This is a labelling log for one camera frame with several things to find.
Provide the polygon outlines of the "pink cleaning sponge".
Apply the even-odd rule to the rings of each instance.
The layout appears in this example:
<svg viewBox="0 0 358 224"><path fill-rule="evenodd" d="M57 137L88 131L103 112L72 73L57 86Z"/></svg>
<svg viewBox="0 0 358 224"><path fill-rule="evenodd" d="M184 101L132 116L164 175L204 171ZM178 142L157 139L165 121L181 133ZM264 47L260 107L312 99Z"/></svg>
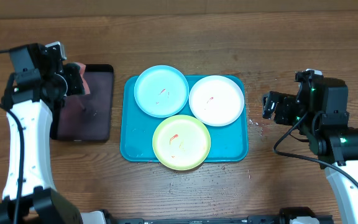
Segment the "pink cleaning sponge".
<svg viewBox="0 0 358 224"><path fill-rule="evenodd" d="M86 82L85 78L84 78L84 74L85 74L85 70L86 70L86 65L80 62L75 62L75 64L77 66L79 66L79 74L80 77L82 79L82 85L83 85L83 89L84 89L84 95L89 95L90 94L90 88L88 86L88 83Z"/></svg>

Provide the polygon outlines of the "light blue plate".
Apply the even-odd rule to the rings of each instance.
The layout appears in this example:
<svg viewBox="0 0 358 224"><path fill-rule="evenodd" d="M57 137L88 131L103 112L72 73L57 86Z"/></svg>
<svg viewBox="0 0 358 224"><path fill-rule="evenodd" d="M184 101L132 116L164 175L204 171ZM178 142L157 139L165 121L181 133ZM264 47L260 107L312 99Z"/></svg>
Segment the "light blue plate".
<svg viewBox="0 0 358 224"><path fill-rule="evenodd" d="M156 65L144 70L134 85L137 106L156 118L177 114L186 105L189 92L184 74L168 65Z"/></svg>

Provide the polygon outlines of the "yellow green plate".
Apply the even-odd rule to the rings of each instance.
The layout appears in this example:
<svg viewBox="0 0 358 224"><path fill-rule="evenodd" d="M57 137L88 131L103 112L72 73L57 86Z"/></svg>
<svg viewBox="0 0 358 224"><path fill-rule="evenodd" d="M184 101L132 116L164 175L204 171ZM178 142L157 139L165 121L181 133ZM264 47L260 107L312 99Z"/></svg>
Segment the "yellow green plate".
<svg viewBox="0 0 358 224"><path fill-rule="evenodd" d="M189 115L175 115L155 129L152 149L161 164L173 170L191 170L202 164L211 149L207 127Z"/></svg>

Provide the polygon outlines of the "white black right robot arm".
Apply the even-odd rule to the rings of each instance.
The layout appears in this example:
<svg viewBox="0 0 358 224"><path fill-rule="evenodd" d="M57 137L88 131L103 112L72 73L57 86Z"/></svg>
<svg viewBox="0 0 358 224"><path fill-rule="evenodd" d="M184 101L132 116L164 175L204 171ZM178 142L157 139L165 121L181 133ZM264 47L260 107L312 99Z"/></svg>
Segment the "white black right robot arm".
<svg viewBox="0 0 358 224"><path fill-rule="evenodd" d="M262 116L289 130L273 145L274 153L318 163L334 192L343 223L358 223L358 128L348 125L348 87L336 78L297 79L297 95L270 91L262 97ZM278 151L297 130L313 157Z"/></svg>

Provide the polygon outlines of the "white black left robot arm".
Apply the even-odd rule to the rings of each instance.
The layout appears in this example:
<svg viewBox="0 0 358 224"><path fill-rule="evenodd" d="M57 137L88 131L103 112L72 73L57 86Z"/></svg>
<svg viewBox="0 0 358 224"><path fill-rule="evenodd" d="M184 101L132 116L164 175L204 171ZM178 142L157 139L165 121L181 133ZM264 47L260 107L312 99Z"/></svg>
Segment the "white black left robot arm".
<svg viewBox="0 0 358 224"><path fill-rule="evenodd" d="M53 114L65 98L84 95L84 67L64 64L60 42L7 50L14 71L0 108L10 128L9 172L0 203L0 223L110 223L104 210L81 213L57 192L50 164Z"/></svg>

